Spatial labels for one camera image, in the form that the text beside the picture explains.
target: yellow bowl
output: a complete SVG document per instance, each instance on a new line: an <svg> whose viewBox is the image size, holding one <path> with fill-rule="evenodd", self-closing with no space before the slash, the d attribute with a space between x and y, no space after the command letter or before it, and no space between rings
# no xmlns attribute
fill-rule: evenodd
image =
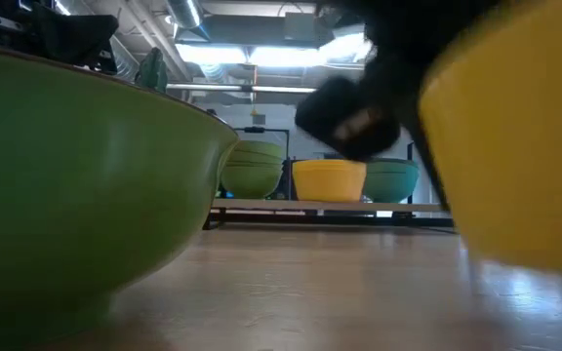
<svg viewBox="0 0 562 351"><path fill-rule="evenodd" d="M293 165L299 200L357 202L366 178L366 164L343 160L300 161Z"/></svg>
<svg viewBox="0 0 562 351"><path fill-rule="evenodd" d="M530 3L452 46L420 109L469 247L562 272L562 0Z"/></svg>

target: shelf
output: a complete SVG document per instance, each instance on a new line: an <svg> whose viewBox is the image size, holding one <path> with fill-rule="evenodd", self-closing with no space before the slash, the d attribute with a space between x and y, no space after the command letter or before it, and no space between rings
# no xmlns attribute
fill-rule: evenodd
<svg viewBox="0 0 562 351"><path fill-rule="evenodd" d="M258 210L332 210L332 211L396 211L444 212L436 204L326 203L288 200L215 199L213 208Z"/></svg>

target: white wall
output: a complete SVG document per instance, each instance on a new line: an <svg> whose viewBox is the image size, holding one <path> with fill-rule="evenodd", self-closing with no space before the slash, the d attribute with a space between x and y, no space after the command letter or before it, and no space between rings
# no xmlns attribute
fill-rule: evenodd
<svg viewBox="0 0 562 351"><path fill-rule="evenodd" d="M213 108L218 116L233 128L253 126L253 118L251 117L252 106L250 104L224 106L219 103L198 103L197 105L203 109ZM296 158L297 160L320 159L323 158L323 153L333 152L328 146L296 128L294 124L296 109L292 105L259 104L256 106L256 110L259 114L265 114L266 128L290 131L290 158ZM263 135L240 133L240 137L246 140L273 142L285 147L285 135L282 133L265 133ZM409 135L403 131L398 142L380 156L406 159L407 145L410 141ZM414 152L414 160L419 163L421 169L418 185L414 191L414 203L437 203L437 197L434 195L428 174L422 165L417 151Z"/></svg>

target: green bowl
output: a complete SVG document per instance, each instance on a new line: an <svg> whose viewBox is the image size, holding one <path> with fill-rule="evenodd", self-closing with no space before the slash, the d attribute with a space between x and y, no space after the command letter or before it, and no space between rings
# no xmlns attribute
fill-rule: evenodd
<svg viewBox="0 0 562 351"><path fill-rule="evenodd" d="M418 168L414 161L381 158L368 163L368 173L407 172L410 167Z"/></svg>
<svg viewBox="0 0 562 351"><path fill-rule="evenodd" d="M283 164L264 164L255 162L237 162L237 161L227 161L225 167L255 167L255 168L271 168L275 170L283 169Z"/></svg>
<svg viewBox="0 0 562 351"><path fill-rule="evenodd" d="M237 141L184 102L0 51L0 348L93 326L174 257Z"/></svg>
<svg viewBox="0 0 562 351"><path fill-rule="evenodd" d="M283 159L249 151L233 150L231 156L229 156L229 161L231 162L249 162L256 164L270 164L270 165L280 165L283 163Z"/></svg>
<svg viewBox="0 0 562 351"><path fill-rule="evenodd" d="M413 194L416 188L420 175L417 166L395 162L389 164L400 171L366 174L363 193L374 202L399 203Z"/></svg>
<svg viewBox="0 0 562 351"><path fill-rule="evenodd" d="M240 140L237 146L235 146L235 149L239 151L256 152L280 159L286 158L285 150L281 146L271 142Z"/></svg>
<svg viewBox="0 0 562 351"><path fill-rule="evenodd" d="M222 186L238 199L263 199L276 189L282 170L269 167L225 167Z"/></svg>

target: wooden floor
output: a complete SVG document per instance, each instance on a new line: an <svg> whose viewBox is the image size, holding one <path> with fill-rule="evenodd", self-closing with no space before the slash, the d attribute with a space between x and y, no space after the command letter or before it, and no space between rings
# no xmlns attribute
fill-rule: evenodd
<svg viewBox="0 0 562 351"><path fill-rule="evenodd" d="M227 227L43 350L562 351L562 279L410 229Z"/></svg>

